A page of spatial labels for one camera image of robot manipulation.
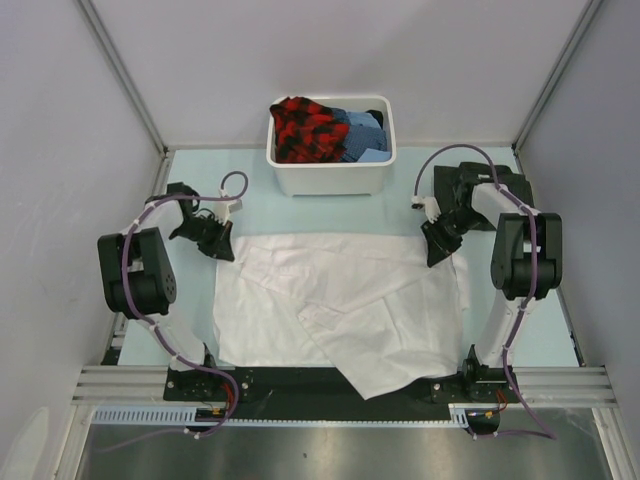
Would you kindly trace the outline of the white long sleeve shirt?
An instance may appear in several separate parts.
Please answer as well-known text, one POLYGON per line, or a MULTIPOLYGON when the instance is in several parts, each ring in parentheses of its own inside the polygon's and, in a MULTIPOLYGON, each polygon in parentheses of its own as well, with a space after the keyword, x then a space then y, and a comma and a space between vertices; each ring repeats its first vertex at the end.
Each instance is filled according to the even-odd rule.
POLYGON ((233 249, 215 280, 222 361, 332 366, 365 399, 457 371, 462 256, 429 266, 418 237, 340 233, 243 236, 233 249))

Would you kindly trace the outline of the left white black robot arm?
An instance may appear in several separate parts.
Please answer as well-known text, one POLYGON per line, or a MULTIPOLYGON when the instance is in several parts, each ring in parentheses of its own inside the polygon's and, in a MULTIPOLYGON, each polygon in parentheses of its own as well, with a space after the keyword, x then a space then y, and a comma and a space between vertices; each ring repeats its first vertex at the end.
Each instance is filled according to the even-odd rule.
POLYGON ((194 243, 205 257, 232 262, 232 213, 241 200, 221 188, 202 209, 203 200, 184 183, 173 183, 164 195, 149 198, 142 213, 119 233, 97 241, 104 297, 109 309, 140 324, 168 355, 173 372, 189 372, 186 387, 197 398, 214 397, 221 376, 212 355, 174 305, 179 289, 167 244, 194 243))

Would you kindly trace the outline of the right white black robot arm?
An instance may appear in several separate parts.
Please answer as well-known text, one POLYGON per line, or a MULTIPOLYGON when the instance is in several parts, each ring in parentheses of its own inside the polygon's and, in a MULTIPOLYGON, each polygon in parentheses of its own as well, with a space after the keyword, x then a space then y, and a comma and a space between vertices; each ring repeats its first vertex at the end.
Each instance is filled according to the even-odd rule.
POLYGON ((452 257, 470 231, 495 234, 492 310, 479 341, 449 381, 453 397, 489 402, 507 393, 515 378, 512 351, 520 328, 561 283, 562 220, 556 213, 537 210, 530 182, 506 166, 438 166, 433 186, 440 212, 421 226, 429 266, 452 257))

